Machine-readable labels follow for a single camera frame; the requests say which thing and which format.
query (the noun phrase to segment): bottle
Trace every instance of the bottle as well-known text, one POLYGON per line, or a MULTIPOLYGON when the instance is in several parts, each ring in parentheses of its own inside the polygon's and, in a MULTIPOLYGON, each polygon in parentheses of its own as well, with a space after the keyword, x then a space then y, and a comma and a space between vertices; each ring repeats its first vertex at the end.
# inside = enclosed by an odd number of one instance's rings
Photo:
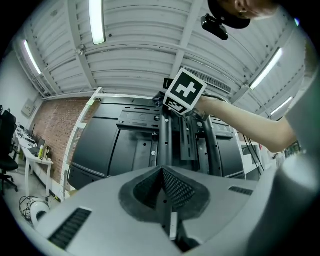
POLYGON ((40 147, 40 151, 39 151, 39 154, 38 154, 38 157, 39 157, 39 158, 41 158, 43 151, 44 151, 44 146, 42 145, 42 146, 40 147))

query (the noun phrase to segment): air vent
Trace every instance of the air vent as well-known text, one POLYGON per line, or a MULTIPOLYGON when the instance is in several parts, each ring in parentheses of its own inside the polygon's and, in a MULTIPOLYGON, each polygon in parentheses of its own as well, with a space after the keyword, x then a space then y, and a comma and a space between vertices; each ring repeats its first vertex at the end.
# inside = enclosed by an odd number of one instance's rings
POLYGON ((242 187, 238 187, 238 186, 232 186, 232 187, 229 188, 229 190, 231 190, 233 192, 245 194, 245 195, 248 195, 248 196, 251 196, 252 193, 254 192, 251 189, 246 189, 246 188, 242 188, 242 187))
POLYGON ((90 214, 91 211, 78 208, 49 238, 49 241, 65 250, 90 214))
POLYGON ((203 74, 199 71, 193 70, 191 68, 188 67, 183 67, 186 71, 189 71, 191 74, 195 75, 197 78, 200 78, 201 80, 205 81, 207 84, 214 86, 228 94, 231 94, 231 88, 229 86, 227 86, 226 84, 224 84, 223 82, 220 82, 216 79, 214 79, 211 76, 208 76, 206 74, 203 74))

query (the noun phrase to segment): ceiling light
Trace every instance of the ceiling light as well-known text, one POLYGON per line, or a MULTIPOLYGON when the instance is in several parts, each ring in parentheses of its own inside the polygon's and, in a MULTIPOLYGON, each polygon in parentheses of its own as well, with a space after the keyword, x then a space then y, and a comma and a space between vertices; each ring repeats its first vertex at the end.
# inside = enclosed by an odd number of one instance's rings
POLYGON ((283 108, 288 102, 290 102, 293 97, 288 98, 284 103, 282 103, 279 107, 277 107, 274 111, 271 112, 271 116, 276 113, 279 109, 283 108))
POLYGON ((294 18, 294 22, 295 22, 295 24, 296 24, 297 26, 300 25, 300 20, 299 20, 298 18, 294 18))
POLYGON ((102 44, 106 41, 104 1, 89 0, 89 13, 93 44, 102 44))
POLYGON ((32 62, 34 68, 35 68, 35 70, 36 70, 36 71, 38 72, 38 74, 40 75, 40 74, 41 74, 41 70, 40 70, 40 68, 38 67, 38 65, 37 65, 37 63, 36 63, 36 61, 35 61, 32 53, 31 53, 31 51, 30 51, 29 44, 28 44, 27 40, 24 40, 24 47, 25 47, 25 49, 26 49, 26 52, 27 52, 28 55, 29 55, 29 58, 30 58, 30 60, 31 60, 31 62, 32 62))
POLYGON ((262 82, 262 80, 265 79, 265 77, 269 74, 269 72, 274 68, 274 66, 280 60, 282 54, 283 54, 283 50, 281 48, 278 48, 275 54, 273 55, 271 61, 269 62, 269 64, 266 66, 266 68, 260 73, 260 75, 250 85, 250 88, 252 90, 257 88, 257 86, 262 82))

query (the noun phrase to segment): black cap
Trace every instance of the black cap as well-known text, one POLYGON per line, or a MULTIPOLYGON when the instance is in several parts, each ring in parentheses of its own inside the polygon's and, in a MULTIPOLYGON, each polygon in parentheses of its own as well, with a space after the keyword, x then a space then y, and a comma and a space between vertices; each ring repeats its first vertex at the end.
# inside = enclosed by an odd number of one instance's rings
POLYGON ((234 15, 229 14, 220 6, 217 0, 208 0, 208 4, 212 15, 228 27, 241 30, 249 26, 251 21, 250 19, 238 18, 234 15))

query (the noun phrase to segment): desk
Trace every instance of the desk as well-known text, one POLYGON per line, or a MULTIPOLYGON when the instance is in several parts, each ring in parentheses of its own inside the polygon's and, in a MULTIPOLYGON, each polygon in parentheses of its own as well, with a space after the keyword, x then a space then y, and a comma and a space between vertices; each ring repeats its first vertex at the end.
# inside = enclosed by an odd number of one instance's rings
POLYGON ((50 196, 50 172, 51 172, 51 165, 54 163, 50 159, 43 159, 41 160, 40 158, 34 156, 33 154, 30 153, 29 149, 32 148, 32 144, 30 142, 26 141, 24 138, 20 138, 18 134, 16 133, 16 138, 19 142, 18 146, 18 151, 20 149, 22 150, 25 158, 26 158, 26 164, 25 164, 25 177, 24 177, 24 182, 25 182, 25 194, 26 196, 30 196, 29 192, 29 166, 30 162, 42 164, 42 165, 47 165, 48 169, 46 172, 46 196, 50 196))

